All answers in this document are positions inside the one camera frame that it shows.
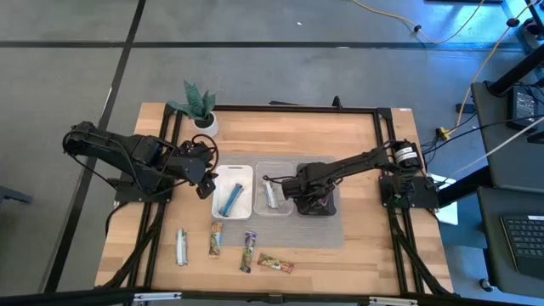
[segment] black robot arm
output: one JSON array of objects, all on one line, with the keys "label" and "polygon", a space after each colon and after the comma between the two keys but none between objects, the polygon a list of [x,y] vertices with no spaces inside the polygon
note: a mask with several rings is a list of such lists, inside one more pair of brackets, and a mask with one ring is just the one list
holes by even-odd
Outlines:
[{"label": "black robot arm", "polygon": [[294,178],[281,183],[283,195],[292,198],[302,215],[332,215],[335,207],[328,201],[331,192],[344,177],[363,173],[372,169],[382,169],[394,174],[395,192],[399,196],[410,196],[413,192],[411,178],[422,169],[416,144],[404,141],[389,141],[369,152],[348,157],[331,163],[312,162],[297,170]]},{"label": "black robot arm", "polygon": [[157,195],[171,189],[174,180],[196,184],[200,198],[208,197],[215,185],[211,160],[217,146],[208,148],[203,142],[185,141],[181,146],[153,136],[121,136],[98,130],[91,122],[82,122],[66,134],[62,145],[72,157],[96,157],[128,174],[123,181],[108,178],[112,186],[133,184],[146,195]]}]

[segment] white cable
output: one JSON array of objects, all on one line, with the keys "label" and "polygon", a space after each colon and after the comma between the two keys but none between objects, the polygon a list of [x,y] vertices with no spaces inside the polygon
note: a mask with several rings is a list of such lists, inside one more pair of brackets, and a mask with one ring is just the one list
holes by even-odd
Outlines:
[{"label": "white cable", "polygon": [[[524,9],[522,9],[521,12],[519,12],[519,14],[514,19],[518,19],[521,16],[521,14],[524,13],[525,10],[527,10],[528,8],[530,8],[531,6],[533,6],[535,3],[539,2],[539,1],[541,1],[541,0],[534,0],[533,2],[527,4],[527,6],[524,7]],[[476,72],[476,74],[473,77],[473,80],[470,82],[471,84],[476,82],[476,78],[479,76],[479,73],[482,71],[482,69],[484,69],[485,64],[487,64],[488,60],[490,60],[491,56],[495,53],[496,49],[499,47],[499,43],[507,35],[508,31],[510,31],[510,26],[504,31],[504,33],[502,33],[501,38],[499,38],[499,40],[496,42],[495,47],[493,47],[490,54],[485,59],[484,63],[479,67],[478,72]],[[453,128],[451,128],[450,130],[448,130],[446,135],[451,135],[452,133],[454,133],[457,130],[457,128],[459,128],[459,124],[461,123],[461,118],[462,118],[462,110],[465,108],[465,104],[467,103],[469,94],[470,94],[470,85],[468,85],[467,93],[465,93],[465,99],[463,99],[463,101],[461,103],[461,109],[459,110],[459,115],[457,116],[456,125]]]},{"label": "white cable", "polygon": [[513,135],[512,137],[510,137],[509,139],[505,140],[502,144],[499,144],[495,149],[487,152],[484,156],[480,157],[479,159],[477,159],[476,161],[473,161],[471,163],[469,163],[468,165],[466,165],[465,167],[462,167],[461,169],[455,171],[450,177],[453,178],[454,175],[458,174],[459,172],[467,169],[468,167],[471,167],[472,165],[474,165],[476,162],[479,162],[481,160],[483,160],[484,158],[486,158],[487,156],[490,156],[491,154],[497,152],[500,148],[502,148],[503,146],[507,145],[508,143],[510,143],[512,140],[516,139],[519,135],[527,132],[527,130],[529,130],[530,128],[534,127],[535,125],[537,125],[538,123],[544,121],[544,117],[538,119],[537,121],[531,123],[528,127],[522,129],[521,131],[517,132],[515,135]]}]

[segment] concrete floor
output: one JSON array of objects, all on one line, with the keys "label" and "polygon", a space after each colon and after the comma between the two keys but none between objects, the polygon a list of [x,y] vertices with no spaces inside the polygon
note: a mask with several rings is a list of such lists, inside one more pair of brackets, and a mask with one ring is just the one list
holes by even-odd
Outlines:
[{"label": "concrete floor", "polygon": [[[4,0],[0,41],[124,41],[137,3]],[[515,13],[521,9],[519,1],[508,3]],[[387,0],[372,6],[417,20],[436,39],[453,33],[474,8],[422,0]],[[466,43],[465,47],[493,43],[506,20],[501,6],[485,5],[452,42]],[[402,23],[345,0],[148,1],[136,41],[417,42]],[[517,41],[514,31],[505,39]],[[180,84],[187,79],[217,92],[218,103],[223,104],[266,104],[274,99],[329,105],[339,95],[348,106],[410,107],[420,140],[426,142],[437,126],[453,124],[453,106],[462,101],[488,53],[421,48],[137,48],[130,54],[108,129],[130,134],[140,103],[183,100]],[[62,155],[60,140],[70,125],[98,121],[120,54],[119,48],[0,48],[0,184],[35,196],[30,206],[5,201],[0,207],[2,296],[40,290],[81,173]],[[523,57],[520,50],[498,50],[479,80],[499,77]],[[532,74],[527,77],[535,79]],[[478,123],[474,119],[464,128],[471,125]],[[13,150],[23,145],[28,149]],[[430,170],[447,175],[483,152],[480,136],[472,133],[440,150]],[[97,171],[106,177],[118,175],[101,163]],[[61,291],[93,286],[113,195],[109,186],[93,178]],[[446,255],[455,290],[462,296],[544,304],[480,290],[477,281],[486,277],[480,250],[448,246]]]}]

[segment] wooden tabletop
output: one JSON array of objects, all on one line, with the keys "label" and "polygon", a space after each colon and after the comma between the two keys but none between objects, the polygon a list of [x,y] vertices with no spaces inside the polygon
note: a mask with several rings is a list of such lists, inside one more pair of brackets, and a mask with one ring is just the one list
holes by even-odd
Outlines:
[{"label": "wooden tabletop", "polygon": [[[162,103],[143,103],[135,133],[158,136],[163,109]],[[227,154],[343,159],[377,146],[372,116],[366,114],[216,111],[216,115],[219,133],[214,139],[219,151]],[[393,116],[397,139],[418,142],[411,110],[393,109]],[[382,126],[387,139],[384,123]],[[184,117],[179,143],[194,134],[191,121]],[[379,174],[378,170],[356,174],[339,185],[343,248],[256,247],[251,274],[239,270],[240,246],[221,246],[220,259],[207,256],[212,197],[200,200],[194,187],[180,186],[167,205],[152,287],[214,292],[399,294],[388,217],[377,183]],[[142,204],[131,203],[111,220],[96,285],[108,281],[133,250],[141,213]],[[412,209],[411,219],[419,255],[440,284],[452,290],[436,219],[422,209]],[[175,263],[179,228],[187,230],[188,236],[189,265],[184,267]],[[289,275],[256,265],[261,252],[295,263],[294,271]],[[414,291],[406,255],[404,262],[409,288]],[[138,284],[143,282],[146,263],[145,253]]]}]

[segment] gray mat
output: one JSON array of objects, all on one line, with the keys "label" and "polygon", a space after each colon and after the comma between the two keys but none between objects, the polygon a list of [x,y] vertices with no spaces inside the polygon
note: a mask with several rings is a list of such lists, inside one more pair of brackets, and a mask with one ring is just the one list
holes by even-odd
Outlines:
[{"label": "gray mat", "polygon": [[[259,162],[289,162],[296,168],[299,163],[333,161],[332,157],[323,156],[236,155],[221,156],[219,165],[249,165],[255,173]],[[253,178],[253,190],[256,190],[256,183]],[[342,248],[342,206],[338,189],[333,192],[337,213],[331,217],[300,216],[295,208],[286,217],[265,217],[253,211],[248,220],[219,220],[223,222],[221,244],[243,246],[244,233],[250,230],[257,234],[259,247]]]}]

